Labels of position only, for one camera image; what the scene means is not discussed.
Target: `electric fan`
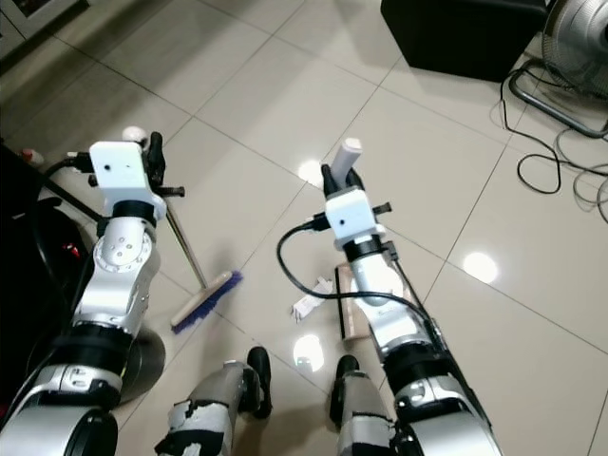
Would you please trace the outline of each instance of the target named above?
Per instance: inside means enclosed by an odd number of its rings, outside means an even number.
[[[542,68],[562,90],[599,102],[606,111],[602,129],[594,129],[556,105],[526,92],[518,79]],[[608,135],[608,0],[557,0],[542,35],[542,59],[525,62],[509,88],[526,103],[590,138]]]

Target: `broom handle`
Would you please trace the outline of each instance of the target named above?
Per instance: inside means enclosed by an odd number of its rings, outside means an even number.
[[[194,256],[192,252],[192,248],[188,243],[188,239],[186,239],[185,234],[183,233],[183,228],[181,228],[180,221],[178,220],[178,215],[175,213],[171,202],[166,199],[167,203],[167,220],[169,220],[169,225],[175,233],[175,237],[180,243],[181,249],[183,250],[183,254],[186,255],[190,266],[192,267],[192,271],[194,271],[194,275],[197,277],[201,288],[204,290],[207,288],[207,280],[205,280],[205,276],[202,274],[202,270],[200,269],[199,262],[197,258]]]

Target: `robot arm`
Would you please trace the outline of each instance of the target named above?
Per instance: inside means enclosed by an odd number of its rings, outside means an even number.
[[[342,297],[353,298],[369,320],[395,398],[398,422],[391,445],[408,456],[500,456],[481,404],[398,266],[394,246],[381,240],[386,230],[376,216],[390,205],[371,207],[352,169],[360,154],[360,143],[347,140],[332,166],[321,167],[325,212],[303,226],[331,228],[335,247],[351,266],[357,291]],[[402,297],[405,290],[409,301]]]
[[[120,402],[129,349],[161,264],[155,227],[166,213],[159,196],[164,168],[159,181],[149,159],[162,155],[162,138],[156,133],[151,140],[155,150],[147,154],[136,142],[96,142],[89,149],[87,167],[111,217],[94,247],[94,272],[71,328],[2,429],[0,454],[38,455],[41,442],[45,454],[114,454],[118,430],[109,411]]]

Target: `black cable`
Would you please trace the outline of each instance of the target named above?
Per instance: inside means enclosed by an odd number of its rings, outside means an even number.
[[[571,168],[575,168],[581,171],[581,173],[577,176],[577,178],[574,181],[574,191],[575,191],[575,195],[580,198],[579,192],[577,190],[577,181],[579,180],[579,178],[583,175],[583,174],[593,174],[595,176],[600,176],[600,177],[604,177],[604,178],[608,178],[608,172],[604,172],[604,171],[599,171],[601,168],[603,168],[604,166],[608,165],[607,164],[600,164],[600,165],[596,165],[596,166],[584,166],[581,165],[579,163],[576,163],[572,160],[570,160],[560,149],[560,144],[559,144],[559,139],[560,137],[566,132],[569,131],[570,129],[567,128],[565,130],[563,130],[558,137],[556,138],[557,143],[557,147],[552,147],[551,145],[549,145],[548,143],[544,142],[543,140],[541,140],[540,138],[537,138],[535,136],[529,135],[527,133],[524,133],[520,130],[517,130],[513,127],[511,127],[508,123],[508,119],[506,117],[506,101],[504,100],[504,85],[506,84],[506,82],[509,80],[509,78],[517,75],[517,74],[522,74],[522,73],[526,73],[529,76],[531,76],[532,78],[536,79],[537,81],[539,81],[540,83],[549,85],[549,86],[556,86],[556,87],[560,87],[560,88],[568,88],[568,87],[564,87],[563,85],[559,85],[559,84],[555,84],[555,83],[551,83],[549,81],[545,81],[543,78],[535,75],[534,73],[532,73],[531,71],[527,70],[527,69],[522,69],[522,68],[517,68],[512,70],[511,72],[509,72],[509,74],[504,78],[504,80],[501,82],[501,89],[500,89],[500,95],[501,98],[499,100],[499,104],[501,105],[502,108],[502,112],[503,112],[503,122],[504,122],[504,128],[516,135],[522,136],[524,138],[527,138],[528,140],[534,141],[535,143],[540,144],[542,147],[544,147],[545,149],[547,149],[549,152],[551,152],[551,156],[547,157],[546,155],[543,154],[527,154],[525,155],[523,158],[521,158],[518,163],[517,163],[517,176],[519,178],[519,180],[528,188],[530,188],[531,190],[534,190],[537,193],[541,193],[543,195],[554,195],[556,193],[558,193],[561,190],[561,166],[562,165],[566,165],[569,166]],[[563,155],[563,159],[560,158],[560,155],[558,152],[561,152],[561,154]],[[529,181],[527,181],[525,179],[525,177],[522,174],[522,166],[523,163],[526,160],[532,159],[532,158],[538,158],[541,160],[547,160],[549,162],[554,162],[556,165],[556,171],[557,171],[557,184],[555,189],[553,190],[544,190],[541,189],[535,185],[533,185],[532,183],[530,183]],[[604,219],[604,221],[606,221],[606,223],[608,223],[608,217],[606,216],[606,213],[604,212],[603,208],[602,208],[602,204],[605,202],[604,200],[602,200],[601,195],[602,195],[602,188],[605,188],[608,185],[608,179],[602,184],[602,186],[600,187],[600,189],[598,190],[598,196],[597,196],[597,200],[594,201],[594,204],[597,206],[598,211],[600,216]],[[587,202],[591,202],[588,199],[585,198],[581,198],[582,200],[585,200]]]
[[[425,306],[423,305],[422,301],[418,297],[418,294],[414,290],[414,287],[411,286],[408,276],[406,275],[405,271],[401,267],[401,263],[399,262],[399,260],[394,260],[393,263],[397,267],[397,271],[399,272],[399,276],[401,276],[401,279],[404,282],[406,282],[406,286],[408,287],[409,292],[411,293],[411,297],[413,297],[414,302],[417,304],[418,308],[420,308],[421,312],[423,312],[424,314],[426,314],[428,316],[428,312],[425,309]]]
[[[30,209],[28,211],[28,217],[29,217],[29,222],[30,222],[30,226],[31,226],[31,233],[34,238],[34,243],[36,244],[36,250],[38,250],[38,255],[40,256],[43,264],[47,268],[47,274],[48,274],[48,278],[49,278],[50,282],[52,283],[53,287],[55,288],[55,291],[57,292],[57,295],[59,296],[60,300],[63,301],[63,311],[64,311],[64,318],[62,318],[63,321],[66,321],[67,318],[71,317],[71,315],[69,315],[69,303],[66,298],[66,294],[64,292],[64,287],[62,286],[61,282],[57,278],[57,275],[55,275],[55,273],[53,272],[53,269],[48,261],[47,253],[45,251],[45,242],[42,239],[42,235],[40,233],[40,220],[39,220],[39,215],[38,215],[38,198],[40,197],[40,192],[41,192],[42,188],[44,187],[45,182],[48,179],[50,179],[50,177],[53,174],[55,174],[57,171],[59,171],[60,169],[62,169],[64,167],[71,166],[72,164],[73,164],[73,160],[65,159],[65,160],[59,161],[57,163],[54,163],[47,169],[47,171],[45,171],[45,173],[42,175],[41,179],[38,180],[36,187],[34,188],[34,191],[32,192],[32,203],[31,203]]]
[[[80,301],[81,295],[83,293],[84,290],[84,286],[85,286],[85,281],[86,281],[86,273],[88,271],[88,268],[90,267],[90,265],[93,262],[93,253],[89,253],[88,256],[86,257],[85,260],[85,264],[83,266],[83,270],[80,272],[79,278],[78,278],[78,284],[76,285],[76,289],[74,291],[74,297],[72,298],[72,302],[69,308],[69,314],[70,314],[70,319],[67,322],[62,322],[62,330],[61,332],[63,333],[65,331],[65,329],[67,328],[67,325],[71,322],[71,317],[74,315],[74,311],[76,311],[76,307],[78,306],[78,303]],[[46,331],[42,332],[38,338],[36,339],[36,342],[34,343],[34,345],[32,346],[31,350],[29,351],[29,355],[28,355],[28,361],[26,362],[26,373],[25,375],[28,375],[29,372],[29,363],[31,362],[31,359],[34,355],[34,352],[36,351],[36,348],[38,347],[38,344],[45,338],[47,337],[50,333],[56,331],[56,328],[54,327],[48,327]]]
[[[76,311],[76,307],[78,307],[78,302],[80,301],[81,295],[83,294],[86,281],[86,273],[88,272],[90,266],[93,264],[93,249],[94,247],[91,248],[91,251],[86,257],[85,264],[83,265],[83,270],[80,272],[80,276],[78,277],[76,290],[74,290],[74,297],[72,298],[72,303],[69,306],[70,319],[74,315],[74,311]]]
[[[21,388],[17,391],[17,393],[15,394],[15,396],[12,398],[12,401],[10,401],[9,407],[7,408],[7,412],[5,413],[4,417],[2,418],[2,423],[0,423],[0,430],[2,428],[4,428],[4,426],[6,425],[6,423],[9,421],[10,416],[15,412],[15,410],[17,409],[17,407],[19,406],[19,404],[23,400],[23,396],[25,395],[25,393],[27,391],[29,391],[29,389],[31,388],[33,382],[38,377],[38,374],[45,367],[45,365],[50,360],[50,358],[52,357],[53,354],[55,354],[55,350],[54,349],[51,350],[47,354],[47,356],[45,356],[45,358],[40,363],[38,363],[38,365],[36,366],[36,368],[28,376],[28,378],[26,379],[26,381],[23,382],[23,384],[21,385]]]
[[[544,147],[545,149],[547,149],[549,152],[551,152],[551,157],[547,157],[546,155],[543,154],[527,154],[526,156],[524,156],[522,159],[520,159],[517,163],[517,177],[520,179],[520,181],[528,188],[534,190],[535,192],[538,193],[542,193],[543,195],[554,195],[556,193],[558,193],[561,190],[561,166],[563,164],[568,165],[570,167],[579,169],[581,171],[586,171],[590,174],[595,174],[597,176],[603,176],[603,177],[608,177],[608,173],[604,173],[598,170],[594,170],[594,169],[590,169],[588,167],[585,166],[581,166],[577,163],[574,163],[572,161],[569,160],[562,160],[560,159],[558,152],[556,151],[556,149],[554,147],[552,147],[551,145],[549,145],[548,143],[546,143],[545,141],[541,140],[540,138],[537,138],[535,136],[532,136],[528,133],[524,133],[520,130],[517,130],[513,127],[511,127],[509,125],[508,119],[506,117],[506,101],[504,99],[504,85],[506,84],[506,82],[513,76],[517,75],[517,74],[522,74],[525,73],[529,76],[531,76],[532,78],[536,79],[537,81],[539,81],[540,83],[546,84],[548,86],[555,86],[555,87],[562,87],[562,85],[559,84],[555,84],[555,83],[551,83],[549,81],[545,81],[543,78],[537,76],[536,74],[532,73],[530,70],[528,69],[521,69],[521,68],[517,68],[512,70],[511,72],[509,72],[509,74],[507,74],[507,76],[503,79],[503,81],[501,82],[501,89],[500,89],[500,93],[501,93],[501,98],[499,100],[499,104],[501,105],[502,111],[503,111],[503,122],[504,122],[504,129],[510,131],[511,133],[514,133],[516,135],[522,136],[524,138],[527,138],[528,140],[534,141],[535,143],[540,144],[542,147]],[[526,160],[532,159],[532,158],[538,158],[538,159],[542,159],[542,160],[547,160],[549,162],[554,162],[556,164],[556,171],[557,171],[557,177],[558,177],[558,182],[556,184],[555,189],[553,190],[544,190],[541,189],[533,184],[531,184],[530,182],[528,182],[525,177],[522,174],[522,166],[523,163]]]
[[[297,233],[304,232],[304,231],[309,231],[312,228],[313,228],[313,224],[311,222],[307,222],[307,223],[303,223],[301,225],[298,225],[295,228],[292,228],[291,230],[289,230],[287,233],[285,233],[281,237],[281,239],[279,240],[278,244],[276,245],[276,259],[278,259],[278,264],[281,267],[281,270],[283,271],[283,273],[285,274],[285,276],[287,276],[287,278],[289,278],[290,281],[300,291],[302,291],[303,293],[305,293],[307,295],[318,297],[320,299],[345,299],[345,298],[361,298],[361,297],[383,297],[385,299],[389,299],[389,300],[398,302],[400,304],[403,304],[404,306],[407,306],[413,313],[416,314],[416,316],[418,316],[421,319],[421,321],[428,322],[429,317],[428,317],[428,314],[426,312],[421,312],[421,310],[420,310],[420,308],[418,306],[415,306],[414,304],[412,304],[411,302],[407,301],[403,297],[397,296],[395,294],[379,293],[379,292],[353,292],[353,293],[323,294],[323,293],[316,292],[315,290],[311,290],[306,285],[303,285],[297,278],[295,278],[295,276],[292,274],[292,272],[287,268],[287,265],[285,264],[285,261],[283,260],[282,250],[283,250],[283,245],[285,244],[285,242],[289,238],[291,238],[293,235],[295,235]]]

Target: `black box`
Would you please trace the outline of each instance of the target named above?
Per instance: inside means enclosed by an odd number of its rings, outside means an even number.
[[[547,17],[544,0],[383,0],[411,67],[502,81]]]

